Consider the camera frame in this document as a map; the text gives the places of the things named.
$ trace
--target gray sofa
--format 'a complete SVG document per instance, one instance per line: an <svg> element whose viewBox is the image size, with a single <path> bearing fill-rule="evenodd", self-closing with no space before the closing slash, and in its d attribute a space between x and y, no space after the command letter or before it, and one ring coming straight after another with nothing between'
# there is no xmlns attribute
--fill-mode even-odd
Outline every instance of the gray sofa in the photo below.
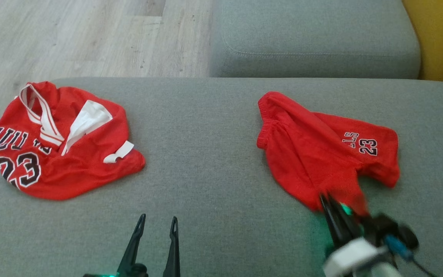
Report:
<svg viewBox="0 0 443 277"><path fill-rule="evenodd" d="M309 110L356 118L399 135L401 178L360 179L372 212L411 226L417 259L443 276L443 83L325 78L72 78L122 105L142 172L72 200L24 195L0 176L0 277L115 274L147 214L138 261L162 274L172 216L181 272L190 277L323 276L331 239L314 214L274 181L262 150L257 100L276 90ZM423 274L399 262L404 276Z"/></svg>
<svg viewBox="0 0 443 277"><path fill-rule="evenodd" d="M401 0L215 0L212 77L416 79Z"/></svg>

